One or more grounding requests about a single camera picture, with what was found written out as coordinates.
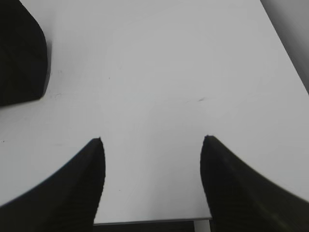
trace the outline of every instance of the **white surface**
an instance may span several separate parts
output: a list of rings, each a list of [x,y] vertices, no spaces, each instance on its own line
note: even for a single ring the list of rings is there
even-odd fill
[[[53,43],[40,101],[0,110],[0,204],[101,137],[96,223],[210,217],[204,136],[309,200],[309,99],[258,0],[22,0]]]
[[[195,232],[211,232],[208,220],[194,221]]]

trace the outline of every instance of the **small dark mark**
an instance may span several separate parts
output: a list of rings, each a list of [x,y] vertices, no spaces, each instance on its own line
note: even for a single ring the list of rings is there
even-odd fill
[[[206,100],[206,98],[201,98],[200,100],[198,100],[198,102],[204,101]]]

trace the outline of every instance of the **white tabletop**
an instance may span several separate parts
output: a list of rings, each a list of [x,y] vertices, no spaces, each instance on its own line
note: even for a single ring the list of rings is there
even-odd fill
[[[309,98],[260,1],[22,2],[52,74],[41,100],[0,110],[0,204],[101,137],[96,223],[208,218],[207,134],[309,200]]]

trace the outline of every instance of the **black curved object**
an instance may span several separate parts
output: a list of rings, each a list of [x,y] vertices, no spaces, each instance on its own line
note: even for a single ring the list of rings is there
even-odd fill
[[[19,0],[0,1],[0,106],[44,94],[48,58],[44,33]]]
[[[309,203],[264,178],[214,136],[205,137],[200,171],[212,232],[309,231]]]
[[[0,208],[2,232],[90,232],[103,191],[105,156],[91,140],[59,171]]]

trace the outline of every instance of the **black rubber pad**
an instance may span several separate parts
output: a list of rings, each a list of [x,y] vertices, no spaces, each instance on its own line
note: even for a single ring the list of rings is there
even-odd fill
[[[0,208],[2,232],[90,232],[105,180],[100,139],[44,182]]]
[[[261,176],[213,136],[205,137],[200,171],[215,232],[309,232],[309,203]]]

